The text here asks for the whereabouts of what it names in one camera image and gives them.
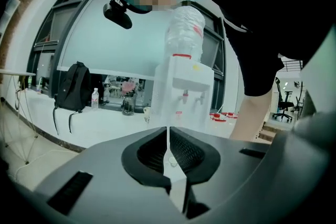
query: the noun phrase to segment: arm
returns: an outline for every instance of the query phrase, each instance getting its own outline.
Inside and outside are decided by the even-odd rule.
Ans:
[[[272,89],[257,97],[245,96],[239,110],[234,130],[230,136],[235,140],[251,141],[263,126],[264,118],[271,104]]]

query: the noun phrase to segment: backpack strap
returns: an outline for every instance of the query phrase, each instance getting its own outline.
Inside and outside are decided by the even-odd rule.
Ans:
[[[19,100],[19,96],[18,96],[18,92],[19,92],[20,90],[16,90],[15,91],[15,109],[18,111],[19,110],[19,106],[20,106],[20,100]]]
[[[80,68],[80,70],[78,72],[78,78],[76,80],[76,85],[75,85],[74,92],[78,92],[78,95],[76,96],[76,98],[78,98],[79,104],[82,103],[81,99],[80,99],[80,95],[81,95],[80,88],[82,86],[82,82],[83,82],[84,76],[85,76],[85,74],[86,74],[86,72],[88,70],[89,69],[86,66],[83,66],[83,67]]]
[[[58,134],[58,130],[57,130],[57,126],[56,126],[56,121],[55,121],[55,110],[56,110],[56,109],[58,109],[58,106],[55,106],[55,107],[54,107],[54,109],[53,109],[53,117],[52,117],[52,118],[54,119],[54,125],[55,125],[55,129],[56,129],[57,135],[59,135],[59,134]]]
[[[82,113],[82,110],[76,110],[73,114],[69,115],[69,131],[70,131],[71,134],[72,134],[72,132],[71,132],[71,118],[72,118],[72,115],[74,115],[76,112]]]

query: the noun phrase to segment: white shelf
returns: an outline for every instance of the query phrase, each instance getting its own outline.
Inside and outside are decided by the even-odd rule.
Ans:
[[[9,24],[9,21],[12,18],[13,14],[15,13],[16,9],[18,8],[19,4],[20,4],[19,0],[8,0],[6,3],[5,12],[0,18],[0,33],[1,33],[0,46],[1,46],[1,41],[5,34],[6,28]]]

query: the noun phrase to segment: red object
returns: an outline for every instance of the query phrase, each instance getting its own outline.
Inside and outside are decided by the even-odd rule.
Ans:
[[[203,36],[202,36],[202,31],[201,31],[196,25],[194,25],[194,31],[195,31],[196,33],[198,33],[198,34],[200,35],[200,37],[203,38]]]
[[[181,56],[181,57],[186,57],[186,58],[191,59],[191,55],[189,54],[173,54],[173,56]]]

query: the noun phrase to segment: white plastic panel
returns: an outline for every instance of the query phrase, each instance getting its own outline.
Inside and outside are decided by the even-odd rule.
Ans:
[[[110,0],[90,0],[74,23],[63,47],[58,70],[76,61],[91,73],[153,79],[163,60],[164,33],[172,11],[136,14],[127,11],[133,26],[124,29],[103,15]]]

